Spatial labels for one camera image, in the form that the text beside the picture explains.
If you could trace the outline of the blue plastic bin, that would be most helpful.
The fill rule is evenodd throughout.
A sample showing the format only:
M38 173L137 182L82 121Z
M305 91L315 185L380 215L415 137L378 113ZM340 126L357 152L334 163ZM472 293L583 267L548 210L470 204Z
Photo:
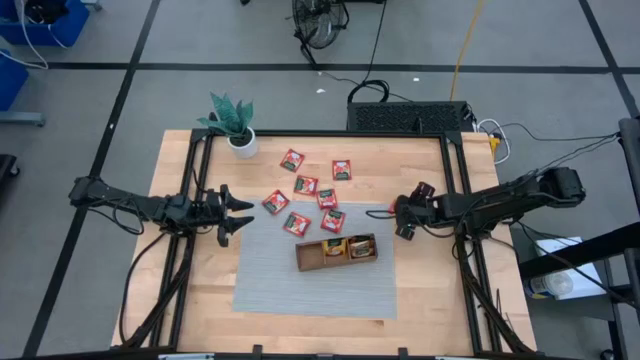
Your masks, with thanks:
M81 0L55 0L63 4L68 13L52 24L35 24L25 19L23 31L19 15L19 0L0 0L0 37L12 45L27 45L30 40L35 46L71 47L78 39L89 11Z
M8 58L9 51L0 49L0 111L7 111L28 78L23 64Z

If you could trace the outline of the black aluminium table frame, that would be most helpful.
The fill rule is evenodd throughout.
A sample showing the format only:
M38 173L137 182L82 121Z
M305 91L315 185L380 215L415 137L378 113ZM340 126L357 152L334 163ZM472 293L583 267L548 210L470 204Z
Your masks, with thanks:
M428 138L355 137L327 133L313 136L299 131L289 136L258 137L259 152L239 160L226 140L213 143L206 183L218 188L228 184L234 196L250 200L274 189L294 201L315 202L291 193L296 174L279 166L288 149L306 156L298 173L319 178L320 186L337 187L340 205L369 203L389 205L399 194L408 194L419 181L447 188L440 143ZM164 133L151 194L179 190L190 131ZM471 190L498 184L486 135L463 133L464 154ZM332 160L351 160L353 179L331 183ZM266 353L397 355L473 355L468 316L459 265L451 256L452 240L437 239L423 231L413 241L393 237L397 319L260 314L234 311L242 231L228 248L216 241L216 231L198 236L194 268L188 282L178 350L193 352L251 352L262 345ZM161 240L140 260L131 279L124 320L127 338L150 312L159 296L167 247ZM514 331L535 349L531 320L520 282L515 254L492 241L483 242L492 290L501 293L502 311Z

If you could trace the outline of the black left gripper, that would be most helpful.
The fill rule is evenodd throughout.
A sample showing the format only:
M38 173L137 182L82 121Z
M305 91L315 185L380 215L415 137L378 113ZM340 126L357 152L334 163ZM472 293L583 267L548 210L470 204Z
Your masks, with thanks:
M203 206L205 207L205 224L217 227L217 241L223 248L229 245L228 234L233 235L254 220L253 216L228 217L227 209L232 212L243 211L253 208L254 204L233 197L226 184L222 184L218 191L207 190Z

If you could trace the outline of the grey metal cart base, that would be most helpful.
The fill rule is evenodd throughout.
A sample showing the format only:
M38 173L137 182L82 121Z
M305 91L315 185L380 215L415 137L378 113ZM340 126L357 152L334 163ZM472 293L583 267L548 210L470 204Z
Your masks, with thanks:
M0 111L0 124L33 125L43 127L45 117L37 112Z

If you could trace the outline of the grey woven mat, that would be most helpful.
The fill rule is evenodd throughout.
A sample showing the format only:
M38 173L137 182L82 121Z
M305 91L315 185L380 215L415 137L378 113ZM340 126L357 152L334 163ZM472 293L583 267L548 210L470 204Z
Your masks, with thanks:
M396 319L396 281L391 220L376 220L365 212L374 204L342 203L346 213L343 236L372 233L378 259L374 262L301 272L298 243L334 238L320 227L323 211L313 202L293 201L281 213L269 214L258 204L248 211L254 221L240 232L241 250L233 310L305 316ZM304 237L283 229L297 212L312 220Z

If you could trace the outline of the black metal stand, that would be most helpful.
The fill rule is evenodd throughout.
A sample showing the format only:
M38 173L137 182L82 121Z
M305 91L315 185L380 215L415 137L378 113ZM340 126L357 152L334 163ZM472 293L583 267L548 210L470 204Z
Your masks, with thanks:
M625 156L634 200L640 215L640 115L618 122L619 143ZM625 349L620 329L618 306L630 302L640 324L640 221L553 253L526 261L520 265L525 280L561 270L576 271L580 265L621 255L624 258L629 282L625 285L605 287L612 304L613 319L609 322L612 349L601 353L601 360L631 360Z

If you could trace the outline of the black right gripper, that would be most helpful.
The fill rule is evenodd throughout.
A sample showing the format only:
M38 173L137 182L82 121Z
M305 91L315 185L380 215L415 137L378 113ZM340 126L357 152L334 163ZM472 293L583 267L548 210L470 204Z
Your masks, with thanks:
M432 236L443 238L430 231L430 228L444 228L448 223L437 215L437 208L431 200L435 188L425 182L419 182L409 195L399 195L395 201L395 234L403 239L412 239L417 226Z

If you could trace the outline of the black device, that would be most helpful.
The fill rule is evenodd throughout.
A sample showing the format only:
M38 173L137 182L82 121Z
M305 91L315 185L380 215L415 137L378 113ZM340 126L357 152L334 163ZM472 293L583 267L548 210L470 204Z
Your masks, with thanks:
M68 13L63 0L26 0L24 4L24 15L34 24L53 24Z

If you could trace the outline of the white cardboard box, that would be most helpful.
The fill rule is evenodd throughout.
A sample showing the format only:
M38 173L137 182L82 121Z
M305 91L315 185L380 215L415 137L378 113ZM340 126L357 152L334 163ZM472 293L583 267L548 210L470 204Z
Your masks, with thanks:
M580 237L572 237L569 239L537 240L536 251L539 255L545 255L547 252L559 251L566 247L577 245L581 242L582 239ZM560 272L565 272L573 279L574 289L570 294L563 296L561 299L555 300L569 300L606 294L606 292L601 287L585 278L576 270L568 269Z

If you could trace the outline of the snake plant in white pot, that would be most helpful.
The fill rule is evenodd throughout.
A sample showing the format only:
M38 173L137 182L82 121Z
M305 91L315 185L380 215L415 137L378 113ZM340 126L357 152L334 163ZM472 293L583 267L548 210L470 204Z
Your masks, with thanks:
M252 102L239 100L233 103L227 93L216 95L210 93L213 111L207 117L197 119L211 133L224 136L232 152L237 158L248 159L258 152L258 142L253 128L250 126L254 118Z

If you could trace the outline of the beige tea packet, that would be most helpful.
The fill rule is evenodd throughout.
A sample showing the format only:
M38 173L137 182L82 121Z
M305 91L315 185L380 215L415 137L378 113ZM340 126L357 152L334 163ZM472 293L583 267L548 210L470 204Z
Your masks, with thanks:
M370 257L375 254L375 238L371 236L354 236L348 240L352 258Z

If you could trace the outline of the black perforated computer case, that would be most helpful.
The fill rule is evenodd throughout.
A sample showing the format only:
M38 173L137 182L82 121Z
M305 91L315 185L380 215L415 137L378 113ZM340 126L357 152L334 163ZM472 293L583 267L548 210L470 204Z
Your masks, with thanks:
M465 101L353 102L347 129L364 132L472 132L476 117Z

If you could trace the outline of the wooden three-compartment tray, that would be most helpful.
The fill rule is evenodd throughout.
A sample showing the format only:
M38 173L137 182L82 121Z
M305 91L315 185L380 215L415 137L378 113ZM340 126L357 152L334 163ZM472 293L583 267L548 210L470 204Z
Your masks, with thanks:
M295 246L296 261L298 270L301 272L319 270L340 266L355 265L359 263L374 262L378 258L377 243L374 234L364 234L375 238L375 254L370 257L352 258L349 252L348 240L354 236L340 237L345 238L346 253L343 256L327 257L324 255L322 242L325 240L299 243Z

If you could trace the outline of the black floor fan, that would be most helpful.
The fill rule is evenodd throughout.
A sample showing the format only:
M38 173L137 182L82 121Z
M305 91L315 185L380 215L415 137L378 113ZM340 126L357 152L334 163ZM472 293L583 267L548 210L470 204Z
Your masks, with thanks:
M350 21L344 0L292 0L294 37L313 70L318 64L312 50L322 50L335 42Z

